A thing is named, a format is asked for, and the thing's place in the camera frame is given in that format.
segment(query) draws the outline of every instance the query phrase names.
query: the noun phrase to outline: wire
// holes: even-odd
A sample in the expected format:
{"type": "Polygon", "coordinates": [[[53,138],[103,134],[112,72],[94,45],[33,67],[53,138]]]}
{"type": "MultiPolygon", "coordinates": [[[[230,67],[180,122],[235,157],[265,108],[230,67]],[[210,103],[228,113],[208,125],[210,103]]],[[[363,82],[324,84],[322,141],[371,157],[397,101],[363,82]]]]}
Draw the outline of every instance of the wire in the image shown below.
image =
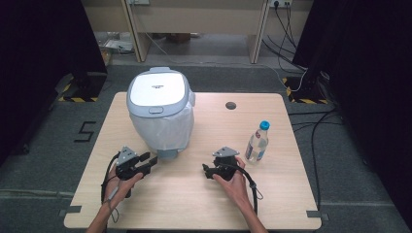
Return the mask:
{"type": "Polygon", "coordinates": [[[322,122],[322,120],[325,119],[325,117],[327,117],[327,115],[333,113],[336,111],[336,108],[333,108],[332,110],[330,110],[328,113],[324,114],[324,116],[322,116],[318,122],[315,124],[315,126],[313,127],[312,130],[312,135],[311,135],[311,146],[312,146],[312,158],[313,158],[313,168],[314,168],[314,173],[315,173],[315,182],[316,182],[316,191],[317,191],[317,208],[318,211],[321,210],[321,188],[319,185],[319,177],[318,177],[318,165],[317,165],[317,161],[316,161],[316,156],[315,156],[315,145],[313,143],[314,141],[314,136],[315,136],[315,131],[316,128],[318,127],[318,125],[322,122]]]}
{"type": "Polygon", "coordinates": [[[289,116],[295,116],[295,115],[312,115],[312,114],[327,114],[329,111],[321,111],[321,112],[306,112],[306,113],[291,113],[288,114],[289,116]]]}
{"type": "Polygon", "coordinates": [[[241,168],[237,165],[232,166],[230,164],[224,164],[224,163],[220,163],[219,165],[238,170],[240,173],[245,175],[246,179],[248,179],[248,181],[249,181],[249,187],[252,189],[252,194],[254,196],[254,210],[255,210],[255,213],[258,214],[258,200],[263,199],[263,195],[261,195],[260,191],[258,191],[257,184],[254,182],[254,180],[252,180],[251,175],[249,175],[249,173],[246,172],[245,169],[243,169],[243,168],[241,168]]]}
{"type": "MultiPolygon", "coordinates": [[[[328,117],[325,117],[324,119],[327,119],[327,118],[330,118],[330,117],[336,117],[336,116],[338,116],[338,115],[328,116],[328,117]]],[[[303,128],[312,126],[312,125],[314,125],[314,124],[316,124],[316,123],[317,123],[317,122],[300,122],[300,123],[294,123],[294,124],[292,124],[292,126],[299,125],[299,124],[307,124],[307,125],[303,125],[303,126],[301,126],[300,128],[294,129],[293,133],[294,133],[294,132],[297,132],[297,131],[299,131],[299,130],[301,130],[301,129],[303,129],[303,128]]],[[[322,123],[322,124],[336,124],[336,125],[343,125],[343,124],[344,124],[344,123],[336,123],[336,122],[321,122],[321,123],[322,123]]]]}
{"type": "MultiPolygon", "coordinates": [[[[292,63],[289,59],[287,59],[285,56],[283,56],[283,55],[280,54],[279,52],[275,51],[273,48],[269,47],[264,40],[261,40],[261,41],[263,42],[263,44],[264,44],[271,52],[273,52],[273,53],[275,53],[276,55],[278,55],[278,61],[279,61],[279,57],[282,57],[282,59],[284,59],[285,61],[287,61],[288,63],[290,63],[290,65],[296,67],[297,69],[299,69],[299,70],[301,70],[301,71],[305,71],[305,69],[303,69],[302,67],[300,67],[300,66],[298,66],[298,65],[293,64],[293,63],[292,63]]],[[[285,71],[285,72],[287,72],[287,73],[293,73],[293,74],[299,74],[299,75],[303,74],[302,72],[287,71],[287,70],[283,69],[283,67],[280,65],[280,63],[279,63],[279,67],[280,67],[283,71],[285,71]]]]}
{"type": "Polygon", "coordinates": [[[110,203],[110,199],[108,199],[108,200],[105,201],[105,200],[104,200],[104,196],[105,196],[105,193],[106,193],[106,186],[107,186],[107,183],[109,182],[109,180],[117,177],[117,176],[112,176],[111,178],[109,178],[109,172],[110,172],[110,169],[112,168],[113,162],[114,162],[116,159],[119,158],[119,155],[120,155],[120,152],[118,152],[118,153],[117,153],[115,156],[113,156],[112,159],[110,160],[109,165],[107,166],[107,170],[106,170],[106,174],[105,174],[105,176],[104,176],[103,183],[101,184],[102,189],[101,189],[101,192],[100,192],[100,195],[101,195],[101,196],[100,196],[100,201],[101,201],[102,205],[103,205],[104,203],[108,202],[109,209],[110,209],[110,216],[112,216],[112,220],[113,220],[114,223],[118,222],[118,220],[119,220],[119,211],[118,211],[117,208],[115,208],[114,210],[112,210],[112,208],[111,208],[111,206],[110,206],[110,204],[111,204],[111,203],[110,203]],[[117,218],[115,218],[115,216],[113,215],[113,211],[116,211],[117,216],[118,216],[117,218]]]}
{"type": "Polygon", "coordinates": [[[294,46],[294,48],[296,49],[296,45],[294,44],[294,41],[293,41],[292,38],[289,36],[288,30],[285,28],[285,25],[283,24],[281,18],[279,17],[278,9],[277,9],[277,8],[275,8],[275,13],[276,13],[276,16],[277,16],[278,19],[279,19],[279,22],[280,22],[281,25],[282,25],[282,28],[283,28],[284,31],[285,31],[285,34],[286,34],[285,36],[288,38],[288,40],[291,42],[291,44],[292,44],[292,45],[294,46]]]}
{"type": "Polygon", "coordinates": [[[288,28],[289,28],[289,30],[291,32],[292,44],[295,45],[295,47],[296,47],[296,43],[294,42],[294,38],[293,38],[292,24],[291,24],[292,8],[290,7],[289,3],[286,4],[286,13],[288,15],[288,27],[286,29],[288,30],[288,28]]]}
{"type": "MultiPolygon", "coordinates": [[[[280,46],[278,46],[278,44],[276,44],[276,43],[270,38],[269,35],[267,35],[267,38],[269,39],[269,41],[270,41],[273,45],[275,45],[277,48],[280,48],[280,46]]],[[[287,52],[289,52],[289,53],[291,53],[291,54],[294,55],[294,52],[291,51],[291,50],[287,50],[287,49],[285,49],[285,48],[282,48],[282,50],[287,51],[287,52]]]]}

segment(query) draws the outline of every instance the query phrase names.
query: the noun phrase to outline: dark backdrop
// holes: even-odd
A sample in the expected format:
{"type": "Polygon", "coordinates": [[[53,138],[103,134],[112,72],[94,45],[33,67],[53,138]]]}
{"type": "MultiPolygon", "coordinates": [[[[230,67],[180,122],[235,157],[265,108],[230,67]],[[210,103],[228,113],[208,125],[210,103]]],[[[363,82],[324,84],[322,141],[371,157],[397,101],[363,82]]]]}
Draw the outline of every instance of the dark backdrop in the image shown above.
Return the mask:
{"type": "Polygon", "coordinates": [[[64,75],[106,72],[80,0],[0,4],[0,165],[28,143],[64,75]]]}
{"type": "MultiPolygon", "coordinates": [[[[296,63],[313,61],[339,1],[315,0],[296,63]]],[[[347,1],[353,10],[320,58],[365,161],[412,229],[412,14],[410,1],[347,1]]]]}

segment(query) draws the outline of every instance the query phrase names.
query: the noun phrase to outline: power strip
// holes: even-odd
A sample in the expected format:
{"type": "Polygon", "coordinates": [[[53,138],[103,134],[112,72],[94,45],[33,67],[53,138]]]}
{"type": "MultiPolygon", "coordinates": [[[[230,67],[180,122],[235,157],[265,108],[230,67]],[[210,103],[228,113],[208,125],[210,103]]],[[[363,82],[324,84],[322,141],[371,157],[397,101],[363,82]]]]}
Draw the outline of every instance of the power strip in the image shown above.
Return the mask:
{"type": "Polygon", "coordinates": [[[270,1],[270,8],[275,8],[275,2],[278,2],[278,9],[279,8],[286,8],[292,5],[292,0],[271,0],[270,1]]]}

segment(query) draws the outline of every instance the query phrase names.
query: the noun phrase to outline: plastic bottle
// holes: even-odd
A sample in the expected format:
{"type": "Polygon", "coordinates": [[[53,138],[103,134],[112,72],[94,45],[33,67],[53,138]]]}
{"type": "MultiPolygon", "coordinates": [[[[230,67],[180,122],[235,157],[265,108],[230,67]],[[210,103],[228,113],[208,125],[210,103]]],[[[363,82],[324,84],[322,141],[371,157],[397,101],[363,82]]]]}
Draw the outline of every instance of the plastic bottle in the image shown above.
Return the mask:
{"type": "Polygon", "coordinates": [[[267,138],[267,130],[270,127],[270,123],[263,120],[260,123],[259,129],[251,136],[248,147],[246,148],[245,157],[251,163],[256,163],[263,158],[266,146],[269,143],[267,138]]]}

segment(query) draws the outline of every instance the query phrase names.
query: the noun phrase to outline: hand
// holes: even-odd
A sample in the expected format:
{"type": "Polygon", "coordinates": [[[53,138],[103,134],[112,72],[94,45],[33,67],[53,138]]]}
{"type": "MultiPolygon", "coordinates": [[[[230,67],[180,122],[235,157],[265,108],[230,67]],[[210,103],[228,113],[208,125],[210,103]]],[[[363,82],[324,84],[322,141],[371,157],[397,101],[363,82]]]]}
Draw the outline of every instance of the hand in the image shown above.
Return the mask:
{"type": "Polygon", "coordinates": [[[112,191],[119,186],[119,189],[115,196],[113,197],[111,201],[111,208],[112,210],[120,203],[124,197],[126,196],[128,190],[134,187],[134,185],[143,179],[143,173],[138,173],[131,179],[127,181],[121,181],[117,176],[116,176],[116,164],[112,167],[112,170],[110,170],[109,175],[108,175],[108,182],[106,184],[106,190],[105,190],[105,198],[104,200],[107,200],[109,198],[109,195],[112,193],[112,191]]]}
{"type": "MultiPolygon", "coordinates": [[[[239,167],[245,169],[245,163],[242,159],[237,156],[235,158],[239,167]]],[[[243,174],[236,171],[233,178],[228,182],[216,174],[213,175],[213,179],[222,186],[226,195],[234,202],[234,204],[236,204],[237,208],[239,208],[249,226],[249,230],[252,233],[267,233],[267,230],[254,212],[252,204],[249,201],[248,192],[246,190],[246,179],[243,174]]]]}
{"type": "MultiPolygon", "coordinates": [[[[238,156],[235,156],[239,167],[245,168],[245,163],[238,156]]],[[[246,179],[243,174],[239,171],[236,171],[230,181],[226,181],[221,176],[214,174],[213,179],[217,181],[226,195],[232,200],[238,207],[249,203],[248,192],[246,190],[246,179]]]]}
{"type": "Polygon", "coordinates": [[[105,190],[105,198],[106,201],[109,198],[109,195],[113,192],[113,190],[119,186],[118,191],[113,196],[112,200],[108,203],[104,203],[101,207],[99,212],[97,213],[96,217],[94,218],[93,222],[87,229],[87,233],[100,233],[106,228],[107,220],[109,219],[112,210],[124,199],[128,190],[130,190],[134,185],[143,178],[143,173],[138,173],[131,179],[127,181],[121,181],[116,176],[116,165],[112,167],[112,170],[109,172],[108,182],[106,184],[105,190]]]}

